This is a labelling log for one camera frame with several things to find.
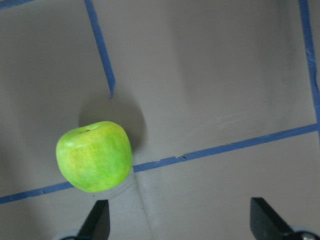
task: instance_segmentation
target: blue line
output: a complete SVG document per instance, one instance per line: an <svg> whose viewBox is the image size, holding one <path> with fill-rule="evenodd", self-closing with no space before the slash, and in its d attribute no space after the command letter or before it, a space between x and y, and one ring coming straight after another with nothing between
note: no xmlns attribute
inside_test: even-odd
<svg viewBox="0 0 320 240"><path fill-rule="evenodd" d="M44 194L50 194L50 193L54 193L54 192L61 191L64 189L70 189L73 187L74 186L72 186L69 182L63 182L63 183L59 183L59 184L55 184L55 185L51 185L51 186L46 186L46 187L42 187L42 188L30 190L30 191L24 191L24 192L20 192L17 194L0 197L0 204L5 204L5 203L14 202L14 201L32 198L32 197L37 197L37 196L44 195Z"/></svg>
<svg viewBox="0 0 320 240"><path fill-rule="evenodd" d="M318 130L318 124L298 127L295 129L290 129L286 131L273 133L270 135L251 138L248 140L238 141L238 142L227 144L227 145L216 146L216 147L207 148L204 150L190 152L180 157L173 156L173 157L161 159L159 161L142 163L142 164L133 166L133 171L135 173L138 173L146 170L156 169L156 168L177 164L185 161L190 161L190 160L199 159L207 156L226 153L233 150L239 150L239 149L252 147L260 144L266 144L266 143L281 140L281 139L287 139L287 138L302 135L302 134L308 134L308 133L315 132L317 130Z"/></svg>
<svg viewBox="0 0 320 240"><path fill-rule="evenodd" d="M316 122L320 124L320 92L317 84L317 64L310 25L308 1L299 0L299 6Z"/></svg>
<svg viewBox="0 0 320 240"><path fill-rule="evenodd" d="M106 44L104 41L104 37L101 32L99 23L98 23L97 13L95 11L94 4L93 4L92 0L84 0L84 3L85 3L86 11L87 11L89 19L90 19L92 31L94 34L96 46L97 46L99 54L100 54L100 58L102 61L102 66L103 66L103 70L104 70L104 73L106 76L106 80L108 81L108 85L109 85L109 89L110 89L110 98L112 98L114 95L114 90L115 90L115 86L116 86L116 79L115 79L114 72L111 67L111 63L110 63L108 51L106 48Z"/></svg>
<svg viewBox="0 0 320 240"><path fill-rule="evenodd" d="M34 0L4 0L0 1L0 10L2 9L8 9L15 6L19 6L21 4L26 4L28 2L32 2Z"/></svg>

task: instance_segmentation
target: blue tape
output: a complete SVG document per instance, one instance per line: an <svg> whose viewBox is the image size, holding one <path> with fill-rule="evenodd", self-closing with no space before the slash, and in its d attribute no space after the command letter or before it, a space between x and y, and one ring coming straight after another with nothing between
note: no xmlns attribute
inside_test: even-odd
<svg viewBox="0 0 320 240"><path fill-rule="evenodd" d="M4 0L0 1L0 10L2 9L8 9L15 6L19 6L21 4L26 4L28 2L32 2L34 0Z"/></svg>
<svg viewBox="0 0 320 240"><path fill-rule="evenodd" d="M320 92L317 84L317 64L310 25L308 1L299 0L299 6L316 122L320 124Z"/></svg>
<svg viewBox="0 0 320 240"><path fill-rule="evenodd" d="M87 11L89 19L90 19L92 31L94 34L96 46L97 46L99 54L100 54L100 58L102 61L102 66L103 66L103 70L104 70L104 73L106 76L106 80L109 85L110 98L112 98L114 95L114 90L115 90L115 86L116 86L116 79L115 79L114 72L111 67L111 63L110 63L108 51L106 48L106 44L104 41L104 37L101 32L99 23L98 23L97 13L95 11L94 4L93 4L92 0L84 0L84 3L85 3L86 11Z"/></svg>
<svg viewBox="0 0 320 240"><path fill-rule="evenodd" d="M286 139L286 138L290 138L290 137L294 137L302 134L308 134L308 133L315 132L317 130L318 130L318 124L298 127L295 129L281 131L281 132L260 136L260 137L256 137L248 140L238 141L238 142L227 144L227 145L216 146L216 147L207 148L204 150L190 152L180 157L173 156L173 157L165 158L159 161L142 163L142 164L133 166L133 171L135 173L138 173L146 170L156 169L156 168L164 167L167 165L177 164L177 163L199 159L207 156L226 153L226 152L239 150L247 147L252 147L260 144L266 144L269 142Z"/></svg>
<svg viewBox="0 0 320 240"><path fill-rule="evenodd" d="M42 187L42 188L30 190L30 191L24 191L24 192L20 192L17 194L0 197L0 204L5 204L5 203L14 202L14 201L32 198L32 197L37 197L37 196L44 195L44 194L50 194L50 193L54 193L54 192L61 191L64 189L70 189L73 187L74 186L72 186L69 182L63 182L63 183L59 183L59 184L55 184L55 185L51 185L51 186L46 186L46 187Z"/></svg>

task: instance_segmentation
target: apple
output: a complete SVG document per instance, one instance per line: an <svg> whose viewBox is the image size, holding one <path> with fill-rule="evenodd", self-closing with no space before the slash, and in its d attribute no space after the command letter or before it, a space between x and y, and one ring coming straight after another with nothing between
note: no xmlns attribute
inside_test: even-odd
<svg viewBox="0 0 320 240"><path fill-rule="evenodd" d="M62 175L76 188L97 193L123 182L132 169L132 150L125 130L101 121L65 133L56 144Z"/></svg>

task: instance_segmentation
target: gray surface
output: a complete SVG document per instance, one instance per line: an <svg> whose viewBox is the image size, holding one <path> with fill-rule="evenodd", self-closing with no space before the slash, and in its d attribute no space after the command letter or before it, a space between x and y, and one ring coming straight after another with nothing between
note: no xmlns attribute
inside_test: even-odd
<svg viewBox="0 0 320 240"><path fill-rule="evenodd" d="M57 140L100 120L124 126L135 165L316 122L296 1L94 4L117 80L112 100L83 1L0 11L2 196L64 182ZM110 240L253 239L253 195L320 232L319 174L311 133L132 174L98 194L72 188L1 204L0 237L52 239L108 198Z"/></svg>

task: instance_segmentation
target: metal screw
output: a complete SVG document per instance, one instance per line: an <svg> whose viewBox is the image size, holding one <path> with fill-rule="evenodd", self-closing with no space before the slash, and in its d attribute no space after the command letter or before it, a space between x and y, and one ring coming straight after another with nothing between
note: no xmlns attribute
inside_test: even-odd
<svg viewBox="0 0 320 240"><path fill-rule="evenodd" d="M301 235L303 240L316 240L315 236L311 235L310 233L304 233Z"/></svg>

